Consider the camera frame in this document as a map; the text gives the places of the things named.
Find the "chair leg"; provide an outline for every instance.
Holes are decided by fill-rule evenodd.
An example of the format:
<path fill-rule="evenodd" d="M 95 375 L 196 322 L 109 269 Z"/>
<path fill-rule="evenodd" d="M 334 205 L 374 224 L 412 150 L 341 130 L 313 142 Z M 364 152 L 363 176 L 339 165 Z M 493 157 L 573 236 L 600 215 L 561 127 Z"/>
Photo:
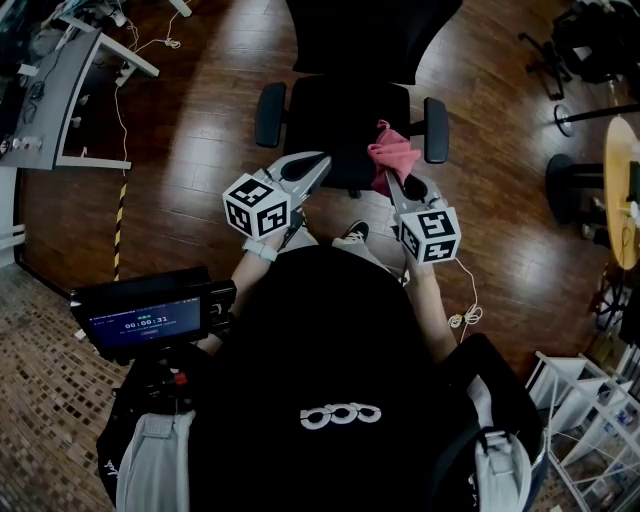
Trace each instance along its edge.
<path fill-rule="evenodd" d="M 576 11 L 574 11 L 573 9 L 569 9 L 567 12 L 565 12 L 564 14 L 561 14 L 560 16 L 558 16 L 555 20 L 553 20 L 553 26 L 557 26 L 560 23 L 562 23 L 564 20 L 571 18 L 571 16 L 575 16 L 577 14 Z"/>
<path fill-rule="evenodd" d="M 538 50 L 544 56 L 544 48 L 542 48 L 542 46 L 540 45 L 540 43 L 538 43 L 538 41 L 536 41 L 535 39 L 532 39 L 529 34 L 525 34 L 524 32 L 522 32 L 521 34 L 518 34 L 518 39 L 520 39 L 520 41 L 526 39 L 532 44 L 532 46 L 536 50 Z"/>
<path fill-rule="evenodd" d="M 526 67 L 527 73 L 532 73 L 540 68 L 544 69 L 547 74 L 553 77 L 553 79 L 556 81 L 556 84 L 558 85 L 558 92 L 549 94 L 549 97 L 552 100 L 556 101 L 564 99 L 564 87 L 562 85 L 562 78 L 560 76 L 560 73 L 562 72 L 566 82 L 569 81 L 570 75 L 562 66 L 560 66 L 561 60 L 556 55 L 556 52 L 553 49 L 553 45 L 549 42 L 541 45 L 524 32 L 518 34 L 518 39 L 520 39 L 520 41 L 529 41 L 533 45 L 533 47 L 538 50 L 538 52 L 540 52 L 540 55 L 542 56 L 542 62 L 537 61 L 534 64 L 530 64 Z"/>
<path fill-rule="evenodd" d="M 562 73 L 562 77 L 564 78 L 565 82 L 571 82 L 571 80 L 573 80 L 573 77 L 564 66 L 559 65 L 558 70 L 560 71 L 560 73 Z"/>

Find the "display screen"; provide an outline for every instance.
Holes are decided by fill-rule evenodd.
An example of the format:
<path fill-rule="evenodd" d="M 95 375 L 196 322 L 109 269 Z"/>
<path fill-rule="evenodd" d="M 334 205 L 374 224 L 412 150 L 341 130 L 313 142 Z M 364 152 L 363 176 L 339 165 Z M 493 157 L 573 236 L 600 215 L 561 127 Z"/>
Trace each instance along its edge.
<path fill-rule="evenodd" d="M 89 325 L 108 348 L 185 334 L 200 329 L 200 298 L 89 318 Z"/>

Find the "pink cloth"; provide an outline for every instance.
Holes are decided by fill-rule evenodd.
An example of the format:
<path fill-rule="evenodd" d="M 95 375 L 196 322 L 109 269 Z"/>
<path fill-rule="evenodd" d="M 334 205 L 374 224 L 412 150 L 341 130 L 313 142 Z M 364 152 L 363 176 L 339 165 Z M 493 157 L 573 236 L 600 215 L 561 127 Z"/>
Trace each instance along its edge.
<path fill-rule="evenodd" d="M 411 149 L 411 143 L 397 131 L 389 128 L 389 123 L 380 119 L 378 128 L 384 130 L 378 136 L 375 144 L 369 144 L 367 152 L 376 164 L 376 177 L 373 180 L 373 190 L 390 197 L 389 185 L 384 175 L 388 169 L 393 169 L 398 175 L 400 183 L 404 185 L 415 161 L 422 156 L 419 149 Z"/>

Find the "tiled floor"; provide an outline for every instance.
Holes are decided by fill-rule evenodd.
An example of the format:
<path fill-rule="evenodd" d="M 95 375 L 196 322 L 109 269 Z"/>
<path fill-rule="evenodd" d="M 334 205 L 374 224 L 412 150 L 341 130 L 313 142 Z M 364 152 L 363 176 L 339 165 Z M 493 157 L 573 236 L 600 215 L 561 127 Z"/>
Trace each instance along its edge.
<path fill-rule="evenodd" d="M 126 368 L 73 334 L 68 303 L 16 265 L 0 269 L 0 511 L 98 511 L 111 505 L 95 442 Z M 577 510 L 551 471 L 533 512 Z"/>

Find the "chair backrest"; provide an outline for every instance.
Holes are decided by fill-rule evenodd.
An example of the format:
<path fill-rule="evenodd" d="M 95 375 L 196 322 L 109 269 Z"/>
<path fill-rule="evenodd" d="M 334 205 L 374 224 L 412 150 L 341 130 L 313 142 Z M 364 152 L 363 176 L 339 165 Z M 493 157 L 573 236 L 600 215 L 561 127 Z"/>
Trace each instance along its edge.
<path fill-rule="evenodd" d="M 295 71 L 415 84 L 429 43 L 462 0 L 287 0 Z"/>

